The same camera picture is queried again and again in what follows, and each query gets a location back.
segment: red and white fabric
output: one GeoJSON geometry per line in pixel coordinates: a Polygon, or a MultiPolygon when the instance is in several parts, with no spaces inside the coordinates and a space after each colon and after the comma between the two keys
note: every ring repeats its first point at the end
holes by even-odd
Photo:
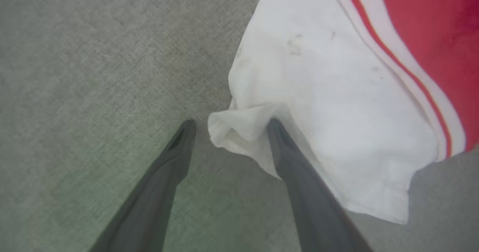
{"type": "Polygon", "coordinates": [[[275,175],[279,117],[345,208],[406,223],[414,173],[479,142],[478,55],[479,0],[260,0],[211,140],[275,175]]]}

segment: floor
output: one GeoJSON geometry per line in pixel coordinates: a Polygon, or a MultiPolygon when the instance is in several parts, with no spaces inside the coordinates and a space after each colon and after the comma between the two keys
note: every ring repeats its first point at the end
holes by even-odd
{"type": "MultiPolygon", "coordinates": [[[[207,134],[257,1],[0,0],[2,250],[87,251],[194,118],[164,251],[300,251],[284,184],[207,134]]],[[[406,226],[350,215],[377,252],[475,252],[478,176],[479,152],[418,172],[406,226]]]]}

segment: white cloth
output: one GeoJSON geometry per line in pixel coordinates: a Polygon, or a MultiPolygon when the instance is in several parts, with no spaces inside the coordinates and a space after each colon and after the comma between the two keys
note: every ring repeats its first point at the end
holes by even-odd
{"type": "Polygon", "coordinates": [[[276,176],[265,128],[278,117],[344,208],[407,223],[411,178],[436,138],[337,0],[260,0],[229,87],[229,110],[208,120],[214,145],[276,176]]]}

